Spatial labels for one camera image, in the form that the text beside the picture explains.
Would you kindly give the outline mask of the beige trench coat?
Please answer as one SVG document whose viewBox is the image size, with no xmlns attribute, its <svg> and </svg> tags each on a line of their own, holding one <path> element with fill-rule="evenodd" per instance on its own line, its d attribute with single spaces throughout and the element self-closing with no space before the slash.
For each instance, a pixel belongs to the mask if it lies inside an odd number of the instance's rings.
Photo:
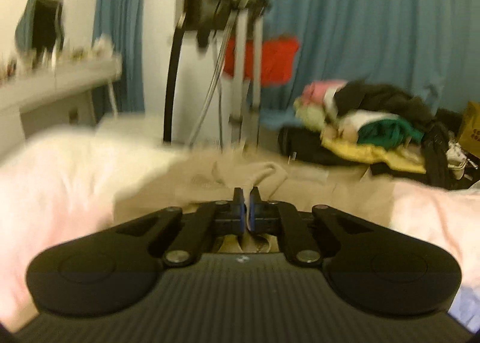
<svg viewBox="0 0 480 343">
<path fill-rule="evenodd" d="M 391 222 L 390 179 L 372 178 L 364 166 L 322 167 L 247 149 L 190 153 L 118 199 L 114 222 L 122 224 L 169 206 L 192 213 L 202 202 L 230 200 L 235 188 L 248 197 L 253 187 L 262 200 L 289 202 L 300 211 L 324 204 L 384 227 Z"/>
</svg>

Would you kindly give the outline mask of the blue curtain right panel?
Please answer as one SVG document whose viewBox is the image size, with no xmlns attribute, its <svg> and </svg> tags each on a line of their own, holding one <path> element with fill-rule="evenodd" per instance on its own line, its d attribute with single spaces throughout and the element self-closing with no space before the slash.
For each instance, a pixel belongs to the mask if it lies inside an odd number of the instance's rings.
<svg viewBox="0 0 480 343">
<path fill-rule="evenodd" d="M 292 78 L 265 88 L 261 124 L 295 123 L 311 82 L 365 79 L 396 85 L 432 109 L 479 99 L 479 0 L 271 0 L 264 32 L 299 40 Z"/>
</svg>

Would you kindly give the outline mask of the silver folding exercise bike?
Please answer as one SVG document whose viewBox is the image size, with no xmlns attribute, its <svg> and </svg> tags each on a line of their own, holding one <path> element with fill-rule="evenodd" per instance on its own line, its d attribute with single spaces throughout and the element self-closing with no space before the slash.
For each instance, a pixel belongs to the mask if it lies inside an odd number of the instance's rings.
<svg viewBox="0 0 480 343">
<path fill-rule="evenodd" d="M 176 25 L 168 65 L 164 102 L 163 140 L 173 140 L 173 109 L 176 80 L 185 34 L 195 34 L 197 48 L 208 50 L 217 38 L 221 40 L 216 52 L 214 71 L 198 120 L 187 140 L 193 146 L 214 94 L 221 92 L 220 79 L 226 74 L 227 57 L 233 57 L 231 76 L 231 105 L 228 123 L 233 144 L 259 141 L 261 64 L 263 61 L 264 15 L 269 0 L 176 0 Z"/>
</svg>

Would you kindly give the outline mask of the pile of mixed clothes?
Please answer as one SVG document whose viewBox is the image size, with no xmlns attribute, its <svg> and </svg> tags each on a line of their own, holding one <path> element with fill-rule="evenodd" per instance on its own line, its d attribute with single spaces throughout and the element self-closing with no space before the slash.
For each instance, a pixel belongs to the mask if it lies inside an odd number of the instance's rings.
<svg viewBox="0 0 480 343">
<path fill-rule="evenodd" d="M 284 156 L 324 166 L 366 165 L 444 189 L 472 183 L 477 164 L 455 134 L 456 114 L 433 113 L 425 101 L 387 83 L 318 81 L 294 102 L 298 124 L 281 128 Z"/>
</svg>

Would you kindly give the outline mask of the red fabric bag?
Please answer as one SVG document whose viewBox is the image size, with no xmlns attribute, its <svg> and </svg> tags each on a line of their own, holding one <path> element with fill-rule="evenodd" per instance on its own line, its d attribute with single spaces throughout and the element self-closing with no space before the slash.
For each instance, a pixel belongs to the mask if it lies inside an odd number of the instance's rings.
<svg viewBox="0 0 480 343">
<path fill-rule="evenodd" d="M 292 78 L 295 55 L 300 48 L 296 38 L 281 36 L 264 41 L 262 44 L 261 86 L 285 85 Z M 225 52 L 224 73 L 233 77 L 234 73 L 235 39 L 230 38 Z M 253 78 L 253 42 L 247 41 L 244 77 Z"/>
</svg>

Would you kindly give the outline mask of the blue curtain panel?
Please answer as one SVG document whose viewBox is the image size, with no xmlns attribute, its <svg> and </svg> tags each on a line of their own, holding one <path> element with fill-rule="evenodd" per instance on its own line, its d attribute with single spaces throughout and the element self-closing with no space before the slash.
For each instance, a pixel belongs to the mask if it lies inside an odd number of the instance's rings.
<svg viewBox="0 0 480 343">
<path fill-rule="evenodd" d="M 93 40 L 108 36 L 122 57 L 120 81 L 114 85 L 120 112 L 144 112 L 143 87 L 144 0 L 96 0 Z"/>
<path fill-rule="evenodd" d="M 295 123 L 311 82 L 365 79 L 396 85 L 432 109 L 479 99 L 479 0 L 271 0 L 264 32 L 299 40 L 292 78 L 265 88 L 261 124 Z"/>
</svg>

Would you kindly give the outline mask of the brown cardboard box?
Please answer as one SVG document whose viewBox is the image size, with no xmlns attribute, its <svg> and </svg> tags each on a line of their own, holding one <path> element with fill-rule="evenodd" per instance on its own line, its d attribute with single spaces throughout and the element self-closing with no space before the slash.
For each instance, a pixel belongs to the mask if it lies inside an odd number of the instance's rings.
<svg viewBox="0 0 480 343">
<path fill-rule="evenodd" d="M 463 114 L 457 141 L 463 150 L 475 157 L 480 156 L 480 106 L 478 102 L 468 102 Z"/>
</svg>

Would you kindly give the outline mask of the white desk shelf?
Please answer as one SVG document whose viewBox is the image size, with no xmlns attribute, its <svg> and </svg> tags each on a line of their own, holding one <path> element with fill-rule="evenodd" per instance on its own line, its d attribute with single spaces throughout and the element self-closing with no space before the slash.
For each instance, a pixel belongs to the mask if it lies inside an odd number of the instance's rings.
<svg viewBox="0 0 480 343">
<path fill-rule="evenodd" d="M 115 54 L 64 63 L 1 85 L 1 154 L 25 140 L 21 114 L 68 96 L 105 85 L 110 105 L 118 113 L 113 83 L 120 80 L 122 58 Z"/>
</svg>

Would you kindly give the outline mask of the blue curtain left panel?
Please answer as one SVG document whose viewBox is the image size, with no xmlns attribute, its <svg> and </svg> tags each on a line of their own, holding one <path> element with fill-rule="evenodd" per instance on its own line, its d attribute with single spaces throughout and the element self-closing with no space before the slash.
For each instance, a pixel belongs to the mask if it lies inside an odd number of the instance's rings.
<svg viewBox="0 0 480 343">
<path fill-rule="evenodd" d="M 108 36 L 122 57 L 120 81 L 114 85 L 120 112 L 144 112 L 143 87 L 144 0 L 96 0 L 93 40 Z"/>
</svg>

